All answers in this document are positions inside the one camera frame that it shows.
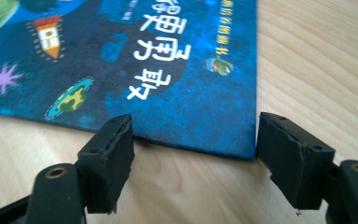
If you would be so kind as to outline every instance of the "book cover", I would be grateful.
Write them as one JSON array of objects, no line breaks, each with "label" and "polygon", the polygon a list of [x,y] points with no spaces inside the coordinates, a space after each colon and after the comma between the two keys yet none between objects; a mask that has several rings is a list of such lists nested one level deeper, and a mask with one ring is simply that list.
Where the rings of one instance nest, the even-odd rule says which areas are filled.
[{"label": "book cover", "polygon": [[255,0],[0,0],[0,115],[255,157]]}]

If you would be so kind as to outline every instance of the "tabletop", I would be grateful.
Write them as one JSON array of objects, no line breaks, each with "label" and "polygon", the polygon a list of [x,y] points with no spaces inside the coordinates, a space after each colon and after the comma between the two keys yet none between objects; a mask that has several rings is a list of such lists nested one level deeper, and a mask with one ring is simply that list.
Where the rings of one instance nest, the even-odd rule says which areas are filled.
[{"label": "tabletop", "polygon": [[[257,63],[257,114],[291,119],[336,164],[358,160],[358,1],[258,1]],[[0,117],[0,207],[29,195],[42,169],[75,162],[92,135]],[[88,223],[325,223],[326,208],[294,209],[260,160],[135,142],[117,213]]]}]

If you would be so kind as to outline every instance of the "book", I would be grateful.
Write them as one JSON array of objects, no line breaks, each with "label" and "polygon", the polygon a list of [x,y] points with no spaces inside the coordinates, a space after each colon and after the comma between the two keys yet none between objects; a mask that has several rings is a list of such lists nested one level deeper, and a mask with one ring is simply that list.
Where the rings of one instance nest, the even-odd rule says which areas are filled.
[{"label": "book", "polygon": [[255,157],[255,0],[0,1],[0,115]]}]

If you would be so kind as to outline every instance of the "table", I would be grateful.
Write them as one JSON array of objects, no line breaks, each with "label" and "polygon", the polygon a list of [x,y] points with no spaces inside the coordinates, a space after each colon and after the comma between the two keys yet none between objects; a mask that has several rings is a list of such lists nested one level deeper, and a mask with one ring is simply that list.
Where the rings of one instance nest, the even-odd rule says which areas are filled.
[{"label": "table", "polygon": [[[258,1],[257,113],[283,115],[358,160],[358,1]],[[75,162],[92,133],[0,117],[0,207],[30,194],[34,177]],[[135,143],[116,215],[89,223],[324,223],[291,207],[259,160]]]}]

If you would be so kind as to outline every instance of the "rocket illustration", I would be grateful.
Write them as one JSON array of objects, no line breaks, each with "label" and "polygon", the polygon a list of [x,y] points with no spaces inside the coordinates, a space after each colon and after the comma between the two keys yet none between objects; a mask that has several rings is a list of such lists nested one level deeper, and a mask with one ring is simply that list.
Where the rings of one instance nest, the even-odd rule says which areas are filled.
[{"label": "rocket illustration", "polygon": [[60,38],[57,29],[60,19],[60,16],[52,16],[34,21],[42,50],[54,59],[57,59],[60,54]]}]

